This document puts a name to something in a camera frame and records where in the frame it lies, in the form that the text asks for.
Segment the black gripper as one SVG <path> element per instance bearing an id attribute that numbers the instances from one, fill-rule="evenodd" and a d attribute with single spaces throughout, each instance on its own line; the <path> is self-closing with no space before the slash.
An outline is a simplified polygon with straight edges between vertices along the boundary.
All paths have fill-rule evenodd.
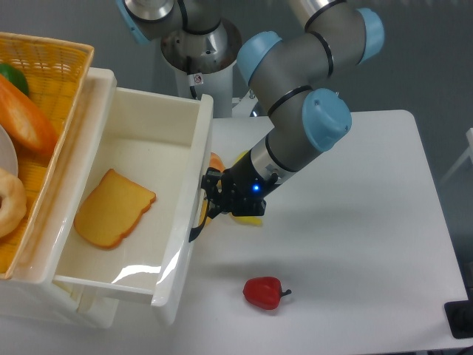
<path id="1" fill-rule="evenodd" d="M 207 216 L 211 219 L 228 213 L 237 217 L 263 216 L 265 197 L 276 188 L 278 178 L 276 171 L 262 177 L 253 165 L 251 151 L 224 172 L 208 167 L 201 180 L 208 201 Z"/>

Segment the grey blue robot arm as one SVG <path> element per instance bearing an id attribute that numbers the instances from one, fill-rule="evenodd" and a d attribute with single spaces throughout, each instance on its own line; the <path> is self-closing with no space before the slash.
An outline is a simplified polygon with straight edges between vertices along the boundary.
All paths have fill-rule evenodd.
<path id="1" fill-rule="evenodd" d="M 116 5 L 138 43 L 160 40 L 179 96 L 210 95 L 215 113 L 227 117 L 237 67 L 273 124 L 232 167 L 207 172 L 201 186 L 209 218 L 263 215 L 267 195 L 342 139 L 352 124 L 347 105 L 336 93 L 313 85 L 358 66 L 384 45 L 380 17 L 345 1 L 292 1 L 304 32 L 289 41 L 272 31 L 243 41 L 222 17 L 219 1 Z"/>

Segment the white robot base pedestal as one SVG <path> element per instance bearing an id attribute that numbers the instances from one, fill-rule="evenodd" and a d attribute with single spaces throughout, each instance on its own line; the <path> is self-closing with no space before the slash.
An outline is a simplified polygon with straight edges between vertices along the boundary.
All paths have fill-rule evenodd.
<path id="1" fill-rule="evenodd" d="M 256 96 L 249 90 L 234 93 L 234 65 L 242 46 L 238 29 L 223 18 L 212 32 L 203 35 L 174 31 L 161 40 L 160 48 L 183 98 L 214 99 L 214 117 L 249 117 L 255 114 Z"/>

